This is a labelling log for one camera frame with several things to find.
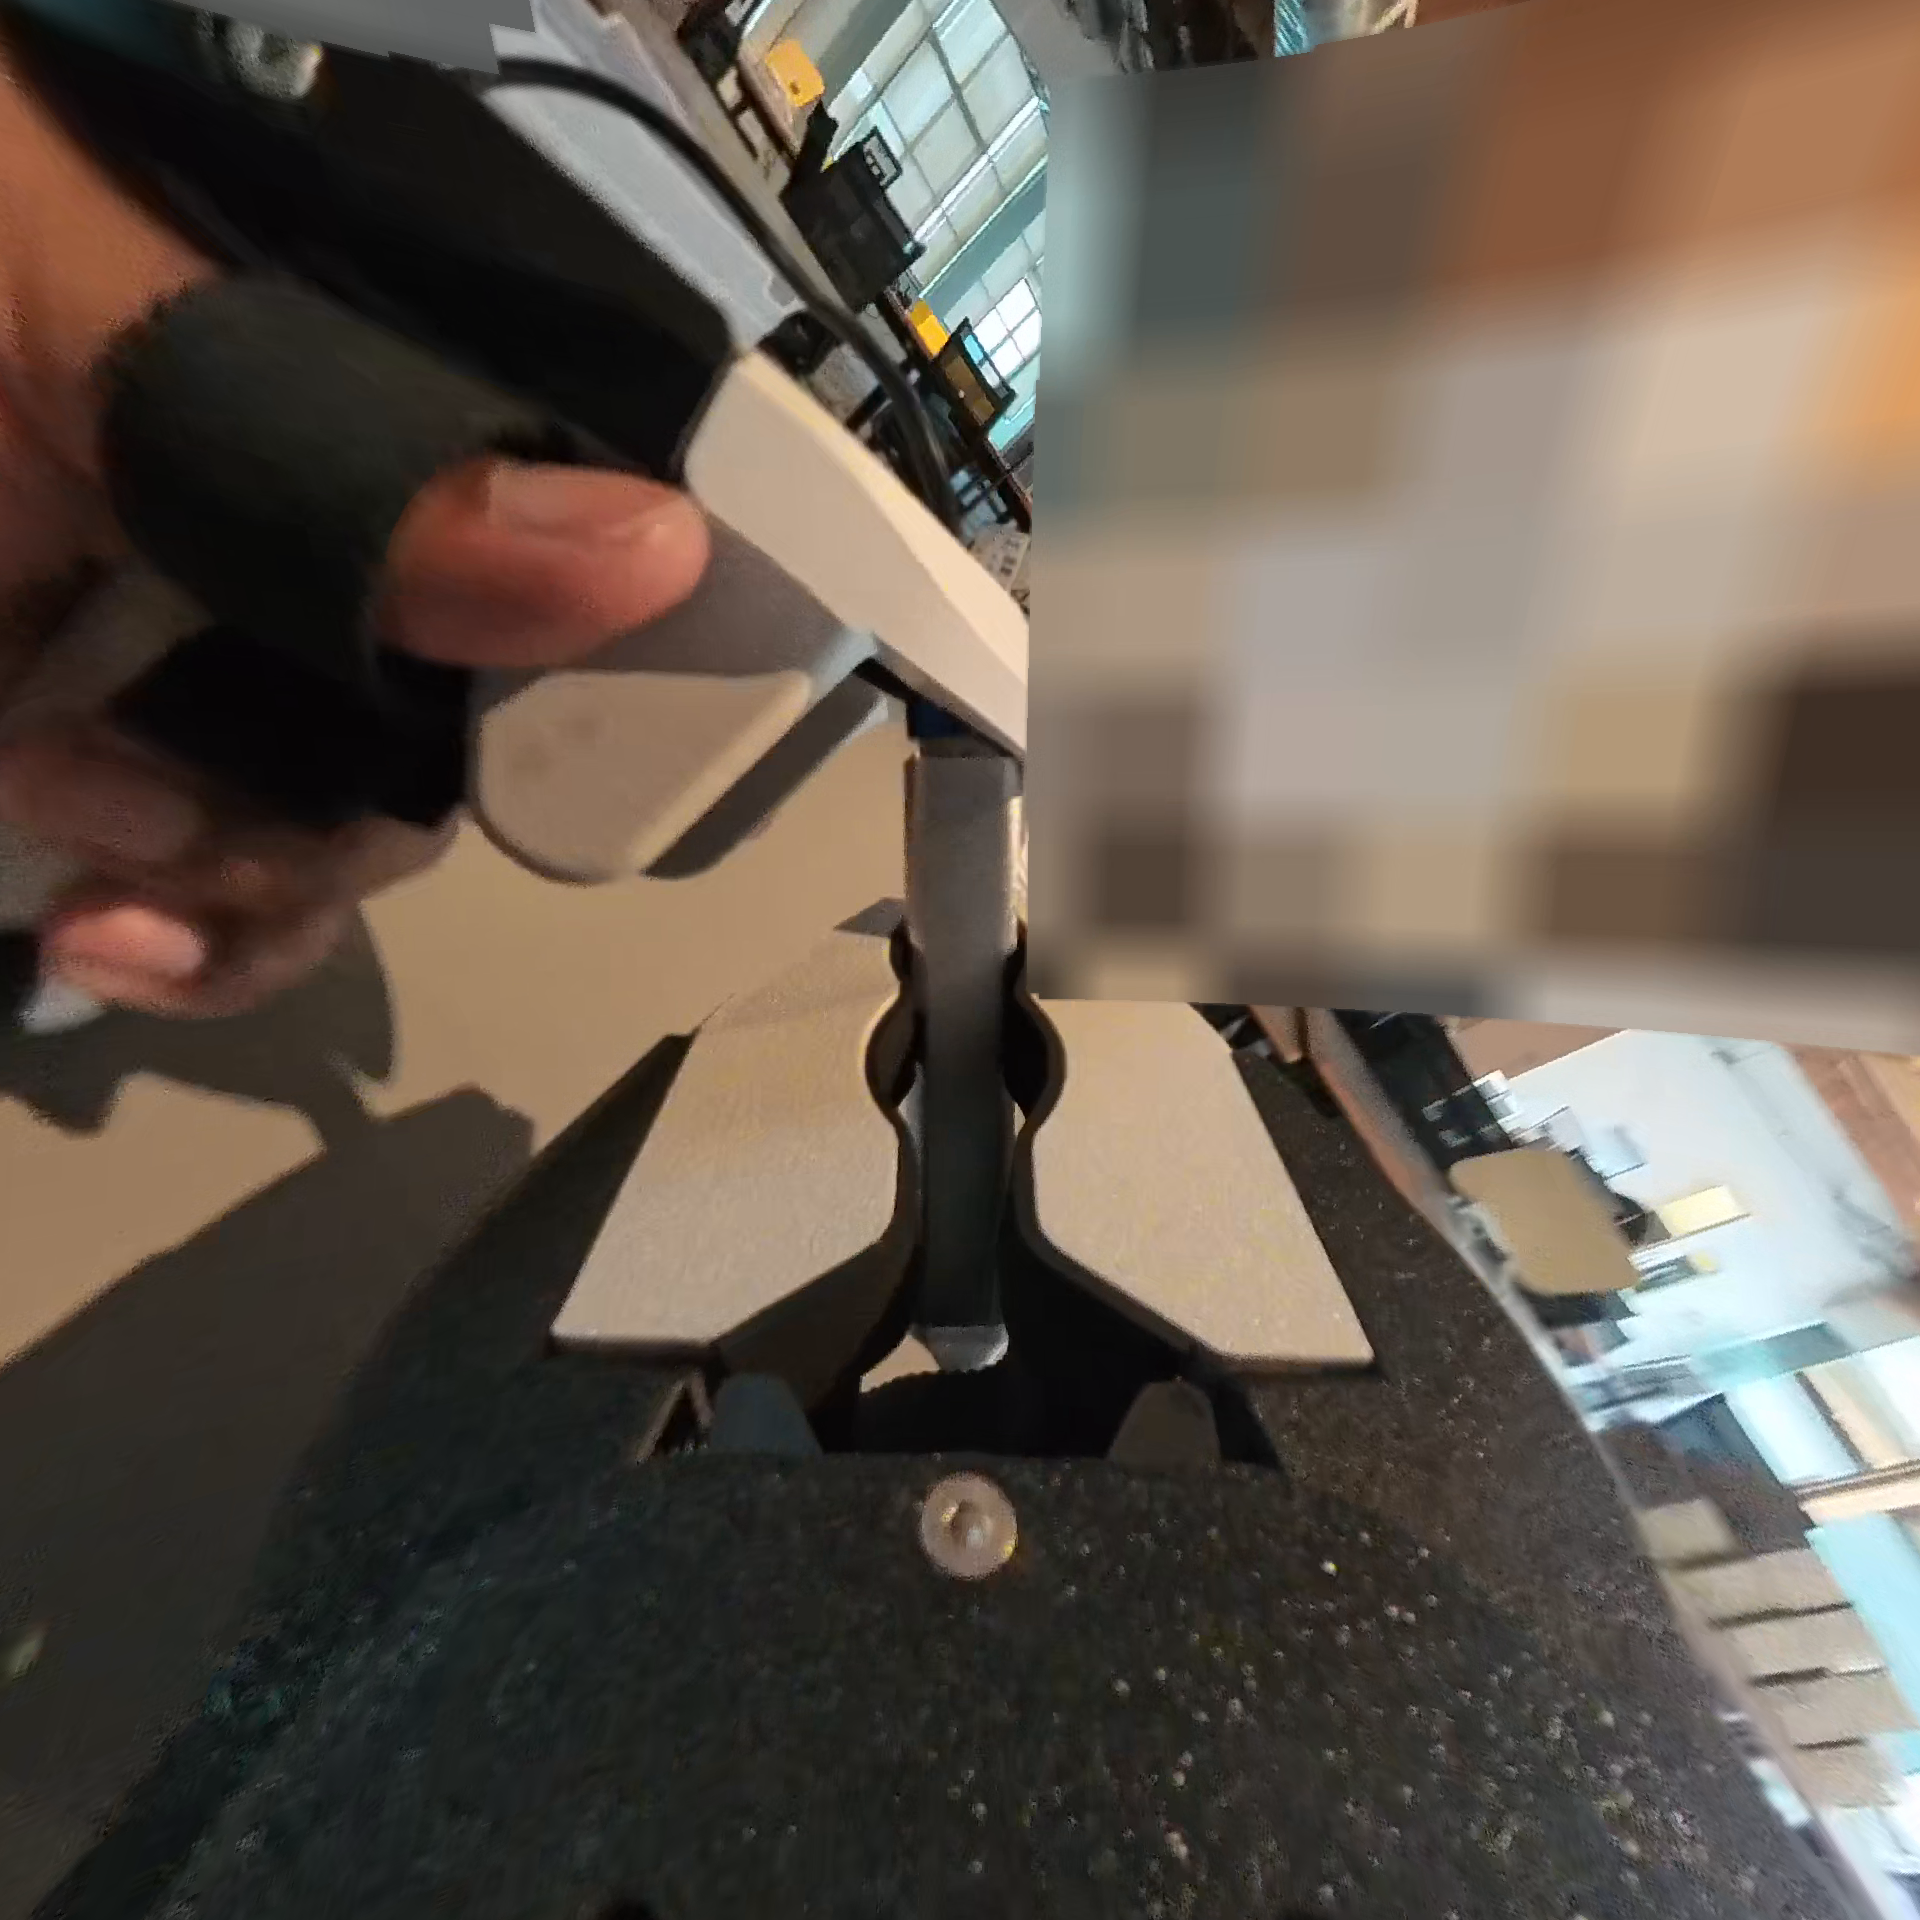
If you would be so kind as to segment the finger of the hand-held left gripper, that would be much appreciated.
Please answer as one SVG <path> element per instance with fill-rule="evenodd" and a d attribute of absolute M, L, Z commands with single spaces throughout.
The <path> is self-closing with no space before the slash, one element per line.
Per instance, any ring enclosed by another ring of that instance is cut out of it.
<path fill-rule="evenodd" d="M 1029 750 L 1029 616 L 975 556 L 766 351 L 717 372 L 686 494 L 924 701 Z"/>
<path fill-rule="evenodd" d="M 547 882 L 639 874 L 813 710 L 799 668 L 557 668 L 482 701 L 466 811 Z"/>

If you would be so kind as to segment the black office chair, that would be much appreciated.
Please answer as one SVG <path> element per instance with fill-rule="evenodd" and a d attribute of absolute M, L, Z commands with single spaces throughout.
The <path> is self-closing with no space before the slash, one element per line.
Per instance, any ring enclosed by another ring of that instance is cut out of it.
<path fill-rule="evenodd" d="M 890 326 L 911 392 L 961 445 L 994 442 L 1012 416 L 1012 379 L 996 372 L 988 348 L 970 321 L 947 323 L 924 301 L 883 295 L 883 321 Z"/>
<path fill-rule="evenodd" d="M 826 112 L 807 116 L 779 207 L 839 301 L 848 310 L 864 310 L 900 280 L 924 245 L 887 200 L 900 159 L 884 136 L 868 130 L 831 159 L 831 135 L 837 121 Z"/>

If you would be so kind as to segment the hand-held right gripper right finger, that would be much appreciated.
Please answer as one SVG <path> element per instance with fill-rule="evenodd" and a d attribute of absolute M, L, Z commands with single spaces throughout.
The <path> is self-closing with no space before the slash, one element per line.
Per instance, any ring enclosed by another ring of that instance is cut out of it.
<path fill-rule="evenodd" d="M 1369 1331 L 1230 1045 L 1185 1002 L 1037 998 L 1029 1131 L 1045 1249 L 1133 1323 L 1235 1372 L 1358 1372 Z"/>

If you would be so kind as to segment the beige board stand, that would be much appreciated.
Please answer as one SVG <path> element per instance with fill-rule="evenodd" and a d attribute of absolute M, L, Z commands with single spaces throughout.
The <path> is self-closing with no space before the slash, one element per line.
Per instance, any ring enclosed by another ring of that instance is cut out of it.
<path fill-rule="evenodd" d="M 1599 1183 L 1550 1146 L 1507 1146 L 1450 1169 L 1452 1192 L 1491 1227 L 1537 1299 L 1598 1299 L 1640 1285 L 1630 1240 Z"/>

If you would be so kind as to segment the silver usb hub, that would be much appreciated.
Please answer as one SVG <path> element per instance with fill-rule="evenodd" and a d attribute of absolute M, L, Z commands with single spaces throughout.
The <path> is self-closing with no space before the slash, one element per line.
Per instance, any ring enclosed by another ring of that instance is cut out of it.
<path fill-rule="evenodd" d="M 918 1018 L 918 1340 L 937 1372 L 1009 1344 L 999 1227 L 1014 1149 L 1004 978 L 1014 917 L 1020 768 L 974 739 L 924 741 L 905 774 L 905 937 Z"/>

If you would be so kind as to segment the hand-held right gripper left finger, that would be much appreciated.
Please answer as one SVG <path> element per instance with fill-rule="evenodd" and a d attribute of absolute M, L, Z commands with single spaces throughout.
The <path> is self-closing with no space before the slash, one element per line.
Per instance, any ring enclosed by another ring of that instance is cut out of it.
<path fill-rule="evenodd" d="M 569 1351 L 717 1356 L 883 1240 L 898 1133 L 868 1045 L 898 1002 L 884 935 L 831 929 L 692 1034 L 552 1323 Z"/>

